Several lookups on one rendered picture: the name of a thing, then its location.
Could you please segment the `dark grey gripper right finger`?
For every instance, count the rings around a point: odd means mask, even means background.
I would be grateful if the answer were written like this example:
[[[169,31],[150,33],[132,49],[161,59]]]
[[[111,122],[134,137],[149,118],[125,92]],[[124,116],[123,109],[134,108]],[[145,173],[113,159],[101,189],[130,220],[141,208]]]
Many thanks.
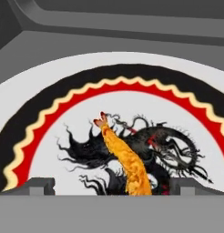
[[[170,179],[169,194],[172,196],[224,196],[224,192],[202,186],[194,178]]]

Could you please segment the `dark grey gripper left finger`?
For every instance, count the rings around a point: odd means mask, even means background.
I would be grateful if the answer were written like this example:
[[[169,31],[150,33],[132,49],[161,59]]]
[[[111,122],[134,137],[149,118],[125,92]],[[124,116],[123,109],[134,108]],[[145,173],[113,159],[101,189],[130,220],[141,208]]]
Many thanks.
[[[52,177],[32,177],[21,187],[4,191],[4,196],[54,196],[56,182]]]

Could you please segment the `orange fried shrimp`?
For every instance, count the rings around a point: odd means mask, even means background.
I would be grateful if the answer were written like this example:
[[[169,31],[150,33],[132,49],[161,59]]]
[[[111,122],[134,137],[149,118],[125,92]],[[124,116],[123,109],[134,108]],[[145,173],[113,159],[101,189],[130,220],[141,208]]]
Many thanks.
[[[125,171],[126,192],[130,196],[150,196],[152,190],[148,174],[138,154],[110,128],[104,112],[100,113],[100,119],[96,118],[94,123],[100,128],[108,151],[117,157]]]

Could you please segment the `white plate with dragon print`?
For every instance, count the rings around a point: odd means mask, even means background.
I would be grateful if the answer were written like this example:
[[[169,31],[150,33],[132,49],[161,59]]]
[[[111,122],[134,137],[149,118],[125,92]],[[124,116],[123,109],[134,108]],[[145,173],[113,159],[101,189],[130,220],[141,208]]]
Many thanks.
[[[52,177],[58,195],[128,195],[94,123],[141,158],[153,195],[170,179],[224,192],[224,71],[171,56],[102,52],[32,67],[0,85],[0,193]]]

